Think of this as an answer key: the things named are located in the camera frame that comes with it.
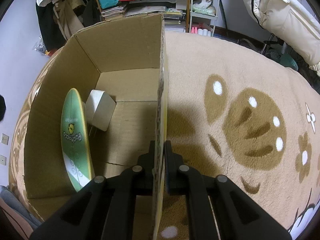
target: screw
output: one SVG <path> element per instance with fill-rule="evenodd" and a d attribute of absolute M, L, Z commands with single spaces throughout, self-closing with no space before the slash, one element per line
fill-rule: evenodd
<path fill-rule="evenodd" d="M 132 170 L 134 172 L 140 172 L 140 171 L 142 171 L 142 167 L 140 165 L 135 165 L 132 167 Z"/>
<path fill-rule="evenodd" d="M 181 165 L 181 166 L 179 167 L 179 170 L 180 170 L 180 171 L 188 171 L 188 170 L 189 170 L 189 166 L 188 166 L 188 165 Z"/>
<path fill-rule="evenodd" d="M 225 175 L 219 175 L 217 177 L 218 181 L 220 182 L 227 182 L 228 178 Z"/>
<path fill-rule="evenodd" d="M 103 176 L 97 176 L 94 178 L 94 182 L 95 183 L 101 183 L 104 181 L 104 177 Z"/>

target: cardboard box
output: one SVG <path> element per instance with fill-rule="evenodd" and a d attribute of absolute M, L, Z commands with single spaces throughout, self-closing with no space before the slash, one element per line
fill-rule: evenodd
<path fill-rule="evenodd" d="M 156 140 L 154 194 L 137 198 L 133 238 L 146 239 L 146 228 L 157 231 L 164 177 L 165 63 L 160 14 L 99 23 L 68 40 L 32 103 L 25 137 L 24 181 L 30 206 L 39 217 L 47 219 L 75 193 L 60 141 L 65 96 L 76 88 L 85 102 L 97 89 L 106 91 L 116 108 L 106 132 L 88 128 L 95 175 L 119 175 Z"/>

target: surfboard logo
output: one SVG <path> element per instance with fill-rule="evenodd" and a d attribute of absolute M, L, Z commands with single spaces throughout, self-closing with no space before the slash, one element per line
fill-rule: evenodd
<path fill-rule="evenodd" d="M 81 135 L 81 133 L 80 132 L 78 132 L 76 135 L 74 135 L 74 136 L 71 136 L 71 134 L 67 134 L 66 132 L 63 132 L 63 136 L 67 139 L 67 140 L 69 140 L 69 141 L 71 141 L 71 142 L 73 142 L 73 143 L 75 143 L 76 141 L 81 141 L 82 140 L 82 135 Z"/>
<path fill-rule="evenodd" d="M 68 125 L 68 131 L 69 131 L 69 134 L 73 134 L 73 131 L 75 130 L 75 125 L 73 123 L 70 123 Z"/>

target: power socket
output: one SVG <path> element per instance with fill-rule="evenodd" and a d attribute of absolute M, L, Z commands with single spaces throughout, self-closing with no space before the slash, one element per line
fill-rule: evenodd
<path fill-rule="evenodd" d="M 6 166 L 7 165 L 7 158 L 0 155 L 0 164 Z"/>
<path fill-rule="evenodd" d="M 8 145 L 9 143 L 9 136 L 5 135 L 4 133 L 2 134 L 2 138 L 1 138 L 1 143 Z"/>

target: miniature surfboard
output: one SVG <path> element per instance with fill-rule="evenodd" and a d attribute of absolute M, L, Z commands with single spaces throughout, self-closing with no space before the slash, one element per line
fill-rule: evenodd
<path fill-rule="evenodd" d="M 78 192 L 94 178 L 84 104 L 78 90 L 70 89 L 61 115 L 61 147 L 70 181 Z"/>

